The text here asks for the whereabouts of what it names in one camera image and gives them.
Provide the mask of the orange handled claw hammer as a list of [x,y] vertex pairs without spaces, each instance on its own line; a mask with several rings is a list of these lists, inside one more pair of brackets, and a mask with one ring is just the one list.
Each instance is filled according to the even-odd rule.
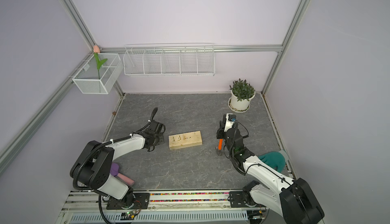
[[223,146],[223,139],[220,139],[219,143],[218,143],[218,146],[216,147],[216,152],[217,152],[218,156],[222,156],[223,155],[222,146]]

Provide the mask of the wooden block with nail holes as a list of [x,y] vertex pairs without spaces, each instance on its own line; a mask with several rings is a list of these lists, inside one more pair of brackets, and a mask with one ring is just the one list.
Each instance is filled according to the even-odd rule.
[[169,149],[178,150],[202,145],[201,131],[194,131],[169,136]]

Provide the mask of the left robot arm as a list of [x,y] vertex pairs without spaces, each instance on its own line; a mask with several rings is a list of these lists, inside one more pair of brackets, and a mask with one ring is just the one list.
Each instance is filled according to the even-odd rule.
[[110,173],[114,160],[128,153],[147,149],[164,143],[164,124],[151,120],[145,129],[127,137],[101,143],[90,141],[70,170],[75,190],[91,190],[117,200],[129,198],[131,187]]

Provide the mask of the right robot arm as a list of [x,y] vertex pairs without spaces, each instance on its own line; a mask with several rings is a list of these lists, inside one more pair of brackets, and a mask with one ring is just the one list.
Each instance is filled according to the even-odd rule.
[[287,224],[318,224],[323,220],[325,213],[308,182],[287,177],[262,162],[243,145],[238,129],[218,129],[216,137],[226,144],[236,170],[256,178],[244,188],[249,205],[266,206]]

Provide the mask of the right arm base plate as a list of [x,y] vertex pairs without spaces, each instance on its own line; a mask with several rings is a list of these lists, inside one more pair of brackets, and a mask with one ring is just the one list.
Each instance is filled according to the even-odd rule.
[[245,191],[230,191],[227,200],[232,208],[255,208],[261,206],[255,203],[250,194]]

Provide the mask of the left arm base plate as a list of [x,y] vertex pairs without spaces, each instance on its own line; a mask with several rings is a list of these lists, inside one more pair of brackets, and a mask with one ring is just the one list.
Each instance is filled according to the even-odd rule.
[[150,193],[133,192],[123,199],[118,200],[110,197],[106,209],[107,210],[128,210],[128,209],[147,209],[150,200]]

